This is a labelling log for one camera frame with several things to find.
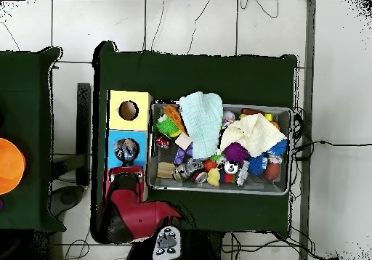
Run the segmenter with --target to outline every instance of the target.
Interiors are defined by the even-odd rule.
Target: table
[[[154,99],[176,100],[190,92],[218,94],[223,103],[293,106],[296,57],[210,57],[156,52],[116,52],[111,41],[94,52],[92,217],[102,200],[106,92],[149,92]],[[167,200],[192,216],[198,229],[270,230],[286,237],[288,193],[282,196],[149,190],[148,200]]]

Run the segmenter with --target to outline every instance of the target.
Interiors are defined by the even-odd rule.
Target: brown ball
[[[267,168],[264,170],[264,178],[268,181],[273,181],[278,178],[280,173],[280,165],[268,163]]]

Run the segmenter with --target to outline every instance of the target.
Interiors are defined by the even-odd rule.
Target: purple pom pom
[[[248,151],[238,142],[233,142],[224,150],[224,156],[226,160],[235,161],[236,163],[243,164],[249,156]]]

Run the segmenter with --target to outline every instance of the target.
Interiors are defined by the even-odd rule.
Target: orange toy
[[[0,138],[0,195],[13,190],[25,171],[25,157],[18,148]]]
[[[280,131],[279,125],[276,122],[274,121],[270,121],[270,122],[274,125],[275,128],[277,128]]]
[[[185,128],[182,125],[181,122],[181,115],[177,112],[176,108],[171,105],[167,105],[164,108],[164,113],[170,117],[170,119],[178,126],[178,129],[180,129],[182,132],[186,133]]]

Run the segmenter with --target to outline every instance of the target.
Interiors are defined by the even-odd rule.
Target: circular hole
[[[124,101],[119,108],[119,115],[124,120],[134,120],[138,116],[138,106],[133,101]]]

